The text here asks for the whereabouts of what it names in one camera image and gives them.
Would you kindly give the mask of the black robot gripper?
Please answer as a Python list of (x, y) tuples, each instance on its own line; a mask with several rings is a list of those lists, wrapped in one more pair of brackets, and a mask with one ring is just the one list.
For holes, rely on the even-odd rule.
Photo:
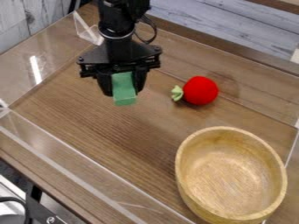
[(146, 73), (160, 66), (158, 45), (129, 40), (105, 40), (100, 46), (84, 52), (77, 59), (81, 78), (97, 77), (97, 84), (105, 96), (113, 96), (110, 74), (132, 72), (134, 91), (145, 86)]

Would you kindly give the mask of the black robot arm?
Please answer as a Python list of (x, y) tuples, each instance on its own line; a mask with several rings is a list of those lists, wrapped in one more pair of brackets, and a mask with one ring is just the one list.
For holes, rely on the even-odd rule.
[[(162, 49), (152, 45), (156, 38), (156, 25), (145, 16), (150, 9), (150, 0), (97, 0), (97, 32), (104, 38), (102, 44), (78, 56), (78, 75), (92, 77), (105, 96), (112, 97), (112, 75), (129, 73), (129, 84), (137, 94), (145, 85), (146, 73), (157, 68)], [(153, 28), (154, 35), (148, 40), (136, 36), (136, 24), (144, 21)]]

